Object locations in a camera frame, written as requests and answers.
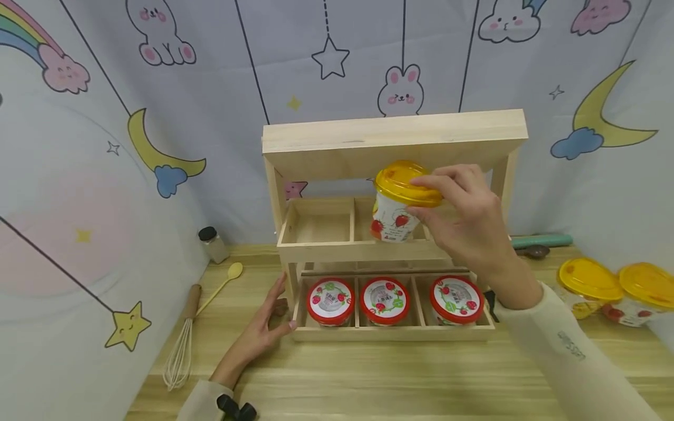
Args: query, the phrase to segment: teal rolling pin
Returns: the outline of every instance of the teal rolling pin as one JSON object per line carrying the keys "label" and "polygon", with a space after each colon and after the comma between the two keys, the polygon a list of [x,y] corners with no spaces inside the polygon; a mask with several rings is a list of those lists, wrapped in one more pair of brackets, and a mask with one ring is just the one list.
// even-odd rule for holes
{"label": "teal rolling pin", "polygon": [[525,249],[533,245],[542,245],[547,247],[562,247],[573,244],[574,239],[566,234],[543,234],[513,237],[511,240],[513,249]]}

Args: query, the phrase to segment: sleeve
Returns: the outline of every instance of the sleeve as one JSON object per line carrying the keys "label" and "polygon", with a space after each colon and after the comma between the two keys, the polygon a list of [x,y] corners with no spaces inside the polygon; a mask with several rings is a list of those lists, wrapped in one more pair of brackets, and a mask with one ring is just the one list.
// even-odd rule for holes
{"label": "sleeve", "polygon": [[539,366],[568,419],[660,420],[550,287],[543,284],[543,299],[532,309],[514,311],[497,302],[494,311]]}
{"label": "sleeve", "polygon": [[223,413],[216,400],[223,394],[232,396],[234,393],[220,383],[199,380],[180,409],[177,421],[220,421]]}

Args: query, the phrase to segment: brown spoon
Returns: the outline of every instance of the brown spoon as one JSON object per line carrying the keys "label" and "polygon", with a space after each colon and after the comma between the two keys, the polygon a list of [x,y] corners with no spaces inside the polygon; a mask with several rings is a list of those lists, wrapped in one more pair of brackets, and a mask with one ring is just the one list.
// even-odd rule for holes
{"label": "brown spoon", "polygon": [[515,252],[518,256],[527,256],[534,260],[541,260],[550,253],[550,248],[540,244],[534,244],[525,249],[515,250]]}

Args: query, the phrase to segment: hand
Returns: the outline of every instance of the hand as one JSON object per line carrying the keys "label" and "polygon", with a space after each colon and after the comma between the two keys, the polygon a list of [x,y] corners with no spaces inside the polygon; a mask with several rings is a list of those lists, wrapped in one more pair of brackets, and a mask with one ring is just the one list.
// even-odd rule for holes
{"label": "hand", "polygon": [[486,280],[506,307],[526,309],[540,302],[541,287],[513,250],[501,200],[479,166],[437,168],[411,183],[438,190],[458,213],[458,219],[450,221],[430,207],[408,209],[428,227],[438,247]]}
{"label": "hand", "polygon": [[285,291],[286,274],[274,282],[262,306],[257,310],[243,333],[237,338],[227,353],[222,357],[210,380],[234,389],[243,369],[263,352],[270,349],[280,338],[297,327],[296,321],[282,323],[277,328],[269,329],[272,315],[283,316],[288,310],[288,300],[279,298]]}

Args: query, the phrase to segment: cartoon backdrop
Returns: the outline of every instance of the cartoon backdrop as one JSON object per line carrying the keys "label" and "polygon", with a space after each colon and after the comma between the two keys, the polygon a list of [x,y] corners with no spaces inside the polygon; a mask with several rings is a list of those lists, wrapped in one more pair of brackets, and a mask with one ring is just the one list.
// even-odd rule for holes
{"label": "cartoon backdrop", "polygon": [[[265,124],[524,108],[512,234],[674,270],[672,21],[666,0],[0,0],[3,411],[123,416],[203,271],[195,231],[274,241]],[[345,193],[371,183],[286,184]]]}

